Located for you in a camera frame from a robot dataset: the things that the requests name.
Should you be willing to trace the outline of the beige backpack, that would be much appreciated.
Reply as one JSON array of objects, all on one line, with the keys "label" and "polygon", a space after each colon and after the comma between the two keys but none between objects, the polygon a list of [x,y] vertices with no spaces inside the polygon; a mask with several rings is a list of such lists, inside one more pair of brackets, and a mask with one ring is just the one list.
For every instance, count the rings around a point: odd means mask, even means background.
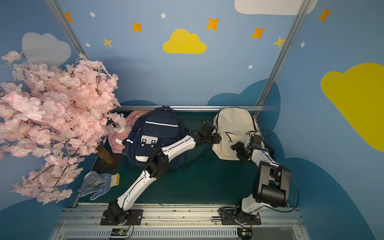
[{"label": "beige backpack", "polygon": [[253,115],[242,108],[222,109],[214,118],[217,133],[222,138],[220,143],[213,144],[212,150],[221,160],[238,161],[237,152],[231,146],[238,142],[247,147],[251,137],[254,135],[259,149],[269,153],[266,143],[262,137],[256,119]]}]

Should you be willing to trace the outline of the navy blue backpack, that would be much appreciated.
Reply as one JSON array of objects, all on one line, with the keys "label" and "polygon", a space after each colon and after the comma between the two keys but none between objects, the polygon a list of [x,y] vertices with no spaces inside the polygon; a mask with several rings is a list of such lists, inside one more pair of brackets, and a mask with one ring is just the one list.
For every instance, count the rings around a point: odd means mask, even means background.
[{"label": "navy blue backpack", "polygon": [[185,124],[169,106],[162,106],[139,117],[123,141],[123,161],[127,169],[144,169],[153,148],[170,146],[187,135]]}]

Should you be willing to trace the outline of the pink backpack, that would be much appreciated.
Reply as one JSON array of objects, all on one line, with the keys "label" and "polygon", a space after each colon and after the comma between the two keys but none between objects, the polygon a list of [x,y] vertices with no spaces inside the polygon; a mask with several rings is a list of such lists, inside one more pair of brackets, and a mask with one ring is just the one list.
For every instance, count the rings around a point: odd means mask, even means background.
[{"label": "pink backpack", "polygon": [[133,111],[126,117],[126,130],[123,133],[113,132],[108,134],[108,142],[111,147],[112,153],[122,154],[125,146],[123,145],[123,140],[125,140],[134,126],[135,122],[143,115],[149,113],[150,111]]}]

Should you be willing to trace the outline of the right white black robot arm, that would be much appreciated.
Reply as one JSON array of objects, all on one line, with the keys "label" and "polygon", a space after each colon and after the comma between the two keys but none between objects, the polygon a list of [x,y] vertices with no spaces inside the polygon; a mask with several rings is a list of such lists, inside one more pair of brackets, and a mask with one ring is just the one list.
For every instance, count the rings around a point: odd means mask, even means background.
[{"label": "right white black robot arm", "polygon": [[258,167],[252,193],[236,206],[235,216],[256,215],[262,208],[278,211],[289,203],[291,171],[273,160],[262,148],[261,136],[251,135],[248,144],[237,142],[231,146],[241,162],[252,161]]}]

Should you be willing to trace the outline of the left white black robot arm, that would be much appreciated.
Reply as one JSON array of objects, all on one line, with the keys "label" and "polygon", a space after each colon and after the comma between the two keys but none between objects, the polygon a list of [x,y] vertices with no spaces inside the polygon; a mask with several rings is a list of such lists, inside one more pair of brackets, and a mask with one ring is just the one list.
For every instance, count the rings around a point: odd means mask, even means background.
[{"label": "left white black robot arm", "polygon": [[220,141],[221,137],[217,127],[207,121],[200,130],[189,133],[172,145],[161,149],[153,147],[146,167],[138,179],[119,198],[109,203],[108,208],[103,212],[100,224],[116,226],[130,222],[132,225],[133,221],[130,219],[129,210],[150,184],[167,173],[168,165],[174,158],[197,146],[216,144]]}]

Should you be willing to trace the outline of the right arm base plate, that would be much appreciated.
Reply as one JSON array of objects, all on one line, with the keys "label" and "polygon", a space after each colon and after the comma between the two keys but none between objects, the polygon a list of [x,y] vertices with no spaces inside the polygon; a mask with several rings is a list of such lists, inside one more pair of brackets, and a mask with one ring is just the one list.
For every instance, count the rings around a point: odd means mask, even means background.
[{"label": "right arm base plate", "polygon": [[236,208],[222,207],[218,209],[222,225],[261,225],[261,217],[259,213],[256,215],[246,214]]}]

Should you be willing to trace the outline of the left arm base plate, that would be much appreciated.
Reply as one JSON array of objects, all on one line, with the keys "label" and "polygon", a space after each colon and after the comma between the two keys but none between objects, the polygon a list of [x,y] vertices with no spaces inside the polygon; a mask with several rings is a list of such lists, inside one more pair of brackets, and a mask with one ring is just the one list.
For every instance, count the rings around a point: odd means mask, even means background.
[{"label": "left arm base plate", "polygon": [[143,218],[143,210],[128,210],[112,213],[109,209],[105,210],[100,222],[101,226],[139,226]]}]

